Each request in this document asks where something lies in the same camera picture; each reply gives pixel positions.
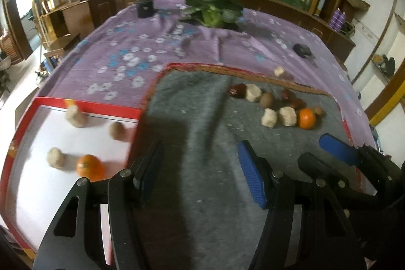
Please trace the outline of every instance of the floral tablecloth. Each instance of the floral tablecloth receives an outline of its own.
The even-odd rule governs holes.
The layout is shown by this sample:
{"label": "floral tablecloth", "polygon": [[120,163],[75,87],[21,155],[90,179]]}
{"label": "floral tablecloth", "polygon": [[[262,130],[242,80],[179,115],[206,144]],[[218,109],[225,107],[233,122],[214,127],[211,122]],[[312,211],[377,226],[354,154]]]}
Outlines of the floral tablecloth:
{"label": "floral tablecloth", "polygon": [[[70,52],[41,96],[138,107],[169,63],[225,65],[272,76],[282,66],[299,84],[331,94],[353,142],[374,145],[356,93],[318,36],[280,18],[245,9],[238,32],[178,21],[184,0],[155,0],[152,18],[137,18],[135,5],[109,18]],[[317,68],[292,50],[306,44]]]}

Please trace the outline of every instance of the thermos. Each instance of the thermos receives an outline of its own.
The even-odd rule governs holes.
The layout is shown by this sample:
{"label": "thermos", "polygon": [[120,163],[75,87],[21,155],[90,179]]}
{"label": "thermos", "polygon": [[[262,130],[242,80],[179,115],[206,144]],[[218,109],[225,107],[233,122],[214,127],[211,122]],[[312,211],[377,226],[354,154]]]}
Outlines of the thermos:
{"label": "thermos", "polygon": [[153,0],[139,0],[136,3],[138,18],[149,18],[155,14]]}

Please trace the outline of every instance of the wooden stool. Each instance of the wooden stool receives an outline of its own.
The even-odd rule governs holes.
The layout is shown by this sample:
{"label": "wooden stool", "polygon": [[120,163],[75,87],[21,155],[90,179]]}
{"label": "wooden stool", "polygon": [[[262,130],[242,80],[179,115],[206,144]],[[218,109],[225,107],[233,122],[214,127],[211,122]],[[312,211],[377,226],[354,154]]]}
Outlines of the wooden stool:
{"label": "wooden stool", "polygon": [[58,58],[63,58],[68,54],[74,47],[80,42],[80,35],[66,35],[56,39],[48,49],[48,52],[44,53],[45,58],[50,66],[50,68],[55,69],[51,58],[57,56]]}

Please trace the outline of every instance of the gray felt mat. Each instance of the gray felt mat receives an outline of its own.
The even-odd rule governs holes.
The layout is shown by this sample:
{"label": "gray felt mat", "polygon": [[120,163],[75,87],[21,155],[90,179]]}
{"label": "gray felt mat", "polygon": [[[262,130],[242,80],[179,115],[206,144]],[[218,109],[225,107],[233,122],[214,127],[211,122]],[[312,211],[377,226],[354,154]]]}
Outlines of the gray felt mat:
{"label": "gray felt mat", "polygon": [[[146,115],[165,146],[165,159],[150,201],[136,222],[153,270],[247,269],[267,211],[252,201],[237,156],[249,140],[258,156],[293,179],[310,182],[296,160],[310,151],[351,182],[354,169],[320,149],[331,133],[348,141],[336,102],[327,96],[296,92],[309,107],[327,112],[312,131],[260,125],[257,103],[226,94],[230,84],[249,81],[208,72],[170,72],[156,86]],[[279,95],[281,87],[256,83]]]}

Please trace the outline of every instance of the dough ball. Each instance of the dough ball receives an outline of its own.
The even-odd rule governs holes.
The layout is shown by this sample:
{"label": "dough ball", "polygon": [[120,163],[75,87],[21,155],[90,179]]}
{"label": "dough ball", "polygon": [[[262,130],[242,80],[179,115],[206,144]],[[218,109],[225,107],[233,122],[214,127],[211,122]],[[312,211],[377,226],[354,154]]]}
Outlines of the dough ball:
{"label": "dough ball", "polygon": [[109,127],[110,136],[117,141],[122,141],[125,137],[125,127],[122,122],[115,121]]}
{"label": "dough ball", "polygon": [[62,151],[60,151],[59,148],[50,148],[48,151],[47,162],[49,166],[60,170],[65,165],[65,160],[65,155],[62,153]]}
{"label": "dough ball", "polygon": [[66,110],[66,120],[74,127],[81,128],[87,123],[87,116],[84,112],[81,112],[78,106],[68,106]]}

